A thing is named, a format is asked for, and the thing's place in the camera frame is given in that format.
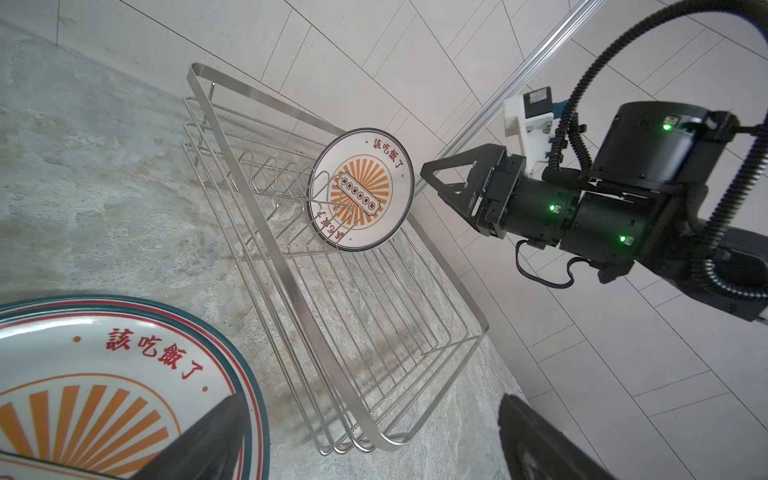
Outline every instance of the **stainless steel frame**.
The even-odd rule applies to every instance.
[[[563,18],[560,24],[550,32],[528,58],[507,78],[507,81],[485,102],[478,113],[448,142],[435,158],[450,157],[462,151],[475,139],[483,128],[504,108],[504,100],[519,94],[525,85],[541,70],[560,47],[581,28],[584,23],[609,0],[582,0],[571,12]],[[415,195],[420,194],[427,186],[422,179],[416,182]]]
[[[418,225],[362,253],[328,244],[308,214],[308,202],[329,204],[310,198],[314,157],[261,139],[292,133],[213,103],[214,91],[239,94],[244,108],[250,99],[331,134],[343,131],[205,65],[192,65],[187,80],[194,93],[184,99],[192,119],[184,125],[187,159],[309,437],[324,455],[396,450],[477,349],[485,318],[459,300],[458,279],[424,254]],[[201,81],[211,82],[207,93]]]

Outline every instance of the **tile floor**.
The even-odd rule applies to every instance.
[[[663,7],[657,0],[607,4],[529,87],[550,85],[557,99],[566,98],[613,39]],[[727,16],[671,22],[598,75],[580,106],[593,156],[628,101],[726,108],[745,123],[764,115],[768,51],[738,29],[741,21],[721,17]],[[737,78],[733,71],[743,73]],[[716,206],[749,146],[750,139],[729,145],[701,216]],[[736,225],[768,228],[766,189],[763,178]],[[531,405],[611,474],[622,480],[768,477],[762,453],[768,449],[767,328],[697,303],[639,265],[601,285],[593,269],[576,263],[572,288],[548,289],[518,273],[517,237],[481,237],[429,192],[416,203],[419,219],[439,217],[450,233],[442,235],[441,248],[485,310],[489,335]],[[548,247],[521,255],[527,270],[567,279],[571,254]]]
[[[606,4],[529,87],[549,85],[565,99],[595,55],[665,3]],[[0,0],[0,19],[177,96],[188,94],[184,75],[199,61],[340,127],[385,128],[418,170],[575,5]],[[768,47],[744,20],[716,13],[678,19],[600,73],[580,106],[587,145],[594,156],[628,101],[702,104],[754,123],[768,104],[765,78]],[[329,140],[256,107],[253,115]],[[281,140],[304,148],[291,134]],[[488,142],[518,151],[500,116],[470,147]],[[702,216],[749,145],[738,138],[722,156]],[[574,161],[567,155],[566,164]],[[736,225],[768,234],[765,200],[768,179]],[[482,306],[490,337],[531,405],[617,478],[768,477],[768,329],[681,296],[639,265],[602,286],[577,264],[574,287],[549,290],[519,275],[515,236],[480,237],[429,190],[413,212]],[[523,246],[520,253],[524,268],[551,280],[570,258],[551,248]]]

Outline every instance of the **dish rack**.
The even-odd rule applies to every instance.
[[[317,233],[308,202],[335,205],[310,198],[317,155],[300,149],[324,145],[297,132],[343,130],[205,65],[192,64],[187,81],[184,151],[309,436],[323,455],[396,450],[438,407],[488,324],[456,300],[407,223],[359,253]]]

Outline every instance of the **plate in dish rack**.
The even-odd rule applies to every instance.
[[[15,366],[0,376],[0,451],[130,478],[243,392],[250,428],[235,478],[267,478],[269,429],[253,372],[189,313],[122,296],[0,306],[0,362]],[[0,478],[8,458],[0,456]]]
[[[359,252],[389,239],[413,200],[413,165],[392,135],[352,130],[320,154],[310,181],[310,221],[333,247]]]

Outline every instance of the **orange sunburst pattern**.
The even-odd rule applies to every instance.
[[[334,183],[330,189],[330,201],[349,206],[337,207],[337,211],[333,214],[336,215],[339,223],[354,230],[370,227],[386,212],[389,198],[392,196],[392,178],[389,170],[379,159],[370,155],[360,155],[344,162],[335,175],[342,172],[352,175],[371,195],[379,199],[381,208],[374,214],[368,214],[358,208],[355,202]]]
[[[157,407],[151,391],[132,392],[114,381],[58,380],[0,395],[0,430],[7,440],[0,450],[123,476],[141,469],[180,433],[173,413]]]

